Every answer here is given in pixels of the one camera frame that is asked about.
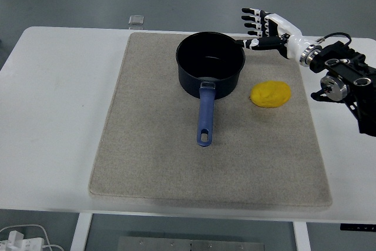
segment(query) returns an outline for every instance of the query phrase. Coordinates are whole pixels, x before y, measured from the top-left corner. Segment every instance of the small clear object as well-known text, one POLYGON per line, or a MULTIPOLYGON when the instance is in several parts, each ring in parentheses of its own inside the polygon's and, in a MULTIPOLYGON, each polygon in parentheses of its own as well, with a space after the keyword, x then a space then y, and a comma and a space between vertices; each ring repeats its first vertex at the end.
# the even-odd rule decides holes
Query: small clear object
POLYGON ((142 25, 143 24, 143 16, 141 15, 132 15, 129 17, 129 25, 142 25))

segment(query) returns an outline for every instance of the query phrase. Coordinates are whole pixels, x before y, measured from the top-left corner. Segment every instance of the white power strip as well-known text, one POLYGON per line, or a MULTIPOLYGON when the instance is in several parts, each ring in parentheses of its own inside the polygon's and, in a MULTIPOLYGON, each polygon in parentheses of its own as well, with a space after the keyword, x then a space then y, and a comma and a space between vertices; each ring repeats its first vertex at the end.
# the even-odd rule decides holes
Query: white power strip
POLYGON ((41 237, 24 239, 24 235, 15 230, 9 233, 8 242, 0 245, 0 251, 43 251, 45 240, 41 237))

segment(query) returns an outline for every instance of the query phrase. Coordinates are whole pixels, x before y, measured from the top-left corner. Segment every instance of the white cable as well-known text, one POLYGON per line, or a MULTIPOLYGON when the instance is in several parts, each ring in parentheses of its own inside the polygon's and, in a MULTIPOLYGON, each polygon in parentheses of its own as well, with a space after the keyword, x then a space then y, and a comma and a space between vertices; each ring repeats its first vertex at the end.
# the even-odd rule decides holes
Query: white cable
POLYGON ((43 245, 42 248, 47 248, 49 247, 51 249, 51 247, 56 247, 56 248, 59 248, 60 250, 64 251, 63 247, 61 247, 60 245, 56 245, 56 244, 50 244, 50 245, 43 245))
POLYGON ((47 242, 47 245, 49 247, 49 250, 52 251, 52 248, 50 247, 50 243, 49 243, 49 239, 48 239, 48 236, 47 236, 47 232, 45 230, 45 228, 41 225, 15 225, 15 226, 7 226, 3 229, 0 229, 0 233, 3 231, 3 230, 6 230, 6 229, 12 229, 13 227, 24 227, 24 226, 36 226, 36 227, 40 227, 43 232, 45 233, 45 237, 46 237, 46 242, 47 242))

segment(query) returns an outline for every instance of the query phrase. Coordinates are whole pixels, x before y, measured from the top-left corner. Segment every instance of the black cable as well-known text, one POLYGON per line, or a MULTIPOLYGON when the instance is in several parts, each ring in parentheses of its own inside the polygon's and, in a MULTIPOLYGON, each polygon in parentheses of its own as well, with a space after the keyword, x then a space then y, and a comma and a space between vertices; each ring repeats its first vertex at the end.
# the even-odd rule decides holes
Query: black cable
POLYGON ((324 36, 323 38, 320 38, 319 40, 321 40, 321 42, 323 42, 327 38, 330 38, 331 36, 335 36, 335 35, 343 35, 343 36, 346 36, 348 38, 348 42, 345 43, 345 46, 348 46, 352 41, 351 36, 349 34, 345 33, 345 32, 333 32, 332 34, 328 34, 328 35, 324 36))

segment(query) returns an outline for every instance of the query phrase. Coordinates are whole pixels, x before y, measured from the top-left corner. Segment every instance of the felt mat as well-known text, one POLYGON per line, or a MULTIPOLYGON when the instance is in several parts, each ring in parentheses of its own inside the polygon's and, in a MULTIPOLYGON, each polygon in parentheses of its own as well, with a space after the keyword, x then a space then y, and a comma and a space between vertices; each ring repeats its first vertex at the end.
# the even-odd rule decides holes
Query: felt mat
POLYGON ((196 143, 200 101, 179 84, 187 35, 133 33, 89 184, 92 196, 216 208, 329 207, 331 195, 299 68, 277 51, 244 50, 235 90, 214 104, 213 143, 196 143), (291 99, 259 108, 262 81, 291 99))

